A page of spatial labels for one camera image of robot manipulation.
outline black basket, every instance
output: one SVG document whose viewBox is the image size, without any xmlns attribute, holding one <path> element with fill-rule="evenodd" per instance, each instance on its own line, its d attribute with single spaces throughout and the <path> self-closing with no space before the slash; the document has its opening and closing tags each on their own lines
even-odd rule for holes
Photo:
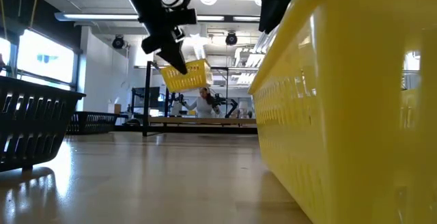
<svg viewBox="0 0 437 224">
<path fill-rule="evenodd" d="M 118 115 L 110 113 L 77 111 L 71 117 L 67 135 L 93 135 L 114 130 Z"/>
<path fill-rule="evenodd" d="M 54 159 L 84 96 L 0 76 L 0 172 Z"/>
</svg>

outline metal frame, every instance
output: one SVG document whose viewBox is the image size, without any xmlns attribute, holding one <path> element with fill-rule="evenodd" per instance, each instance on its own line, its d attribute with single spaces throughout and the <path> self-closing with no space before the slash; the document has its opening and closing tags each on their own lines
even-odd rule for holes
<svg viewBox="0 0 437 224">
<path fill-rule="evenodd" d="M 150 79 L 152 77 L 152 67 L 159 70 L 159 67 L 151 61 L 147 63 L 145 71 L 145 92 L 144 92 L 144 113 L 143 113 L 143 125 L 142 126 L 116 126 L 115 131 L 124 132 L 142 132 L 143 136 L 146 137 L 148 133 L 151 132 L 162 132 L 162 133 L 210 133 L 210 134 L 244 134 L 244 135 L 256 135 L 257 128 L 241 128 L 241 127 L 207 127 L 207 126 L 168 126 L 163 124 L 163 126 L 150 126 L 149 125 L 149 94 L 150 94 Z M 212 70 L 223 70 L 226 71 L 226 79 L 229 79 L 229 68 L 228 67 L 211 67 Z M 226 98 L 228 98 L 228 82 L 226 81 Z M 165 92 L 165 110 L 164 116 L 169 115 L 169 100 L 170 93 L 167 89 Z"/>
</svg>

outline white wall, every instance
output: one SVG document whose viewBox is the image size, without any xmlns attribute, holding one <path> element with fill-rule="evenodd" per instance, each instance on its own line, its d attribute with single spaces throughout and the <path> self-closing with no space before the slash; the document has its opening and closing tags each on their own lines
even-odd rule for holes
<svg viewBox="0 0 437 224">
<path fill-rule="evenodd" d="M 107 112 L 108 102 L 119 98 L 118 103 L 125 111 L 130 102 L 130 90 L 141 79 L 140 70 L 133 70 L 133 64 L 126 56 L 99 40 L 89 27 L 82 29 L 81 48 L 79 91 L 87 97 L 78 110 Z"/>
</svg>

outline yellow basket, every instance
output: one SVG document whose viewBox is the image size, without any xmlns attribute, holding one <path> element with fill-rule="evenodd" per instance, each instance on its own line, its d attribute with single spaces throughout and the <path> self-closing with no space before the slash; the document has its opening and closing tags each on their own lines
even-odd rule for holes
<svg viewBox="0 0 437 224">
<path fill-rule="evenodd" d="M 437 223 L 436 4 L 292 1 L 249 92 L 263 160 L 313 223 Z"/>
<path fill-rule="evenodd" d="M 170 92 L 183 92 L 212 85 L 211 67 L 206 59 L 188 62 L 186 68 L 188 74 L 185 75 L 173 67 L 161 69 L 161 74 Z"/>
</svg>

